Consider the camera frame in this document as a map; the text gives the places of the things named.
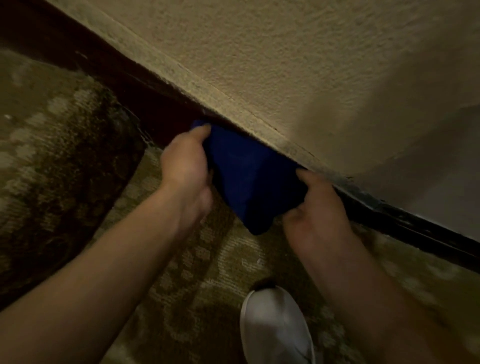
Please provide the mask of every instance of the white sneaker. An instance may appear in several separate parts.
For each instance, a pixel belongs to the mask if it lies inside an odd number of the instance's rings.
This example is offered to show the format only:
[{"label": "white sneaker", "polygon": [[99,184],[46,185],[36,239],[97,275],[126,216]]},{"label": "white sneaker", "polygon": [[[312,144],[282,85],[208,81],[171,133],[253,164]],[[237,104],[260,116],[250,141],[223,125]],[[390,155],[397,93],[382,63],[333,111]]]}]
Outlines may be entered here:
[{"label": "white sneaker", "polygon": [[248,364],[314,364],[312,337],[300,308],[280,287],[248,294],[240,314]]}]

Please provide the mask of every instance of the blue towel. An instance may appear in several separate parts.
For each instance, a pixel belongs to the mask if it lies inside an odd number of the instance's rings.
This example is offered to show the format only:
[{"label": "blue towel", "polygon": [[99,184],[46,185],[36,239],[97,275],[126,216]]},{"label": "blue towel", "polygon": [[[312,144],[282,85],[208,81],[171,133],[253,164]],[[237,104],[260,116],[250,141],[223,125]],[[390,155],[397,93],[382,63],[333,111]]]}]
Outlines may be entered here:
[{"label": "blue towel", "polygon": [[[206,123],[197,120],[192,128]],[[260,142],[212,125],[204,149],[213,185],[253,235],[303,202],[307,186],[295,173],[301,166]]]}]

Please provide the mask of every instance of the hand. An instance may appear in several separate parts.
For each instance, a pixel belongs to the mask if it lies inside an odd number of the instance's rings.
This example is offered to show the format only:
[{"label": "hand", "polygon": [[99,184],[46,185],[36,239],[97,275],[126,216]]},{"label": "hand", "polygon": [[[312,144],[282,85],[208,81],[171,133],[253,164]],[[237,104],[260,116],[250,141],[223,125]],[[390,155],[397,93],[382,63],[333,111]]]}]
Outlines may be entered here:
[{"label": "hand", "polygon": [[308,186],[305,201],[283,216],[285,235],[302,258],[319,244],[339,245],[354,237],[340,197],[330,182],[309,170],[297,170]]},{"label": "hand", "polygon": [[179,134],[162,153],[162,188],[169,188],[181,200],[180,239],[185,238],[212,209],[207,158],[203,141],[211,126],[203,125]]}]

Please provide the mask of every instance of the patterned carpet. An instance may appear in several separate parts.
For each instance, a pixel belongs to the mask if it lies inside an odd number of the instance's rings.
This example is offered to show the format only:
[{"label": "patterned carpet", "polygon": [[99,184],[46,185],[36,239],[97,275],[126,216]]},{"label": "patterned carpet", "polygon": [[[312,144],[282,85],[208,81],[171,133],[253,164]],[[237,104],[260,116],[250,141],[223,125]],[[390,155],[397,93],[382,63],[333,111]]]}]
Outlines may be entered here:
[{"label": "patterned carpet", "polygon": [[[160,153],[147,149],[96,238],[159,186]],[[354,228],[386,272],[480,355],[480,276]],[[325,363],[363,363],[290,250],[279,220],[252,236],[218,196],[214,211],[158,277],[103,363],[244,363],[240,306],[250,287],[269,277],[298,302]]]},{"label": "patterned carpet", "polygon": [[[135,122],[92,78],[7,50],[0,51],[0,64],[4,307],[154,191],[161,151],[144,153]],[[386,272],[480,356],[480,276],[354,228]],[[254,237],[216,196],[214,211],[158,277],[103,363],[244,363],[240,305],[265,278],[298,302],[325,363],[363,362],[291,252],[280,222]]]}]

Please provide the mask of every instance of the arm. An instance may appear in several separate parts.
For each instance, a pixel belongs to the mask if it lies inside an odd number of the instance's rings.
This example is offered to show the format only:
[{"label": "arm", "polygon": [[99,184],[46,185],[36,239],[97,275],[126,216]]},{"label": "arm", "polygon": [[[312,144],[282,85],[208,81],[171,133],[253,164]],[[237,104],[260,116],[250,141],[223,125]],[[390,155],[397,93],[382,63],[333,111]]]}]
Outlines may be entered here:
[{"label": "arm", "polygon": [[478,363],[380,269],[349,225],[340,198],[299,170],[305,202],[284,216],[285,234],[313,282],[373,363]]},{"label": "arm", "polygon": [[203,126],[161,157],[161,187],[89,250],[0,313],[3,363],[98,362],[211,209]]}]

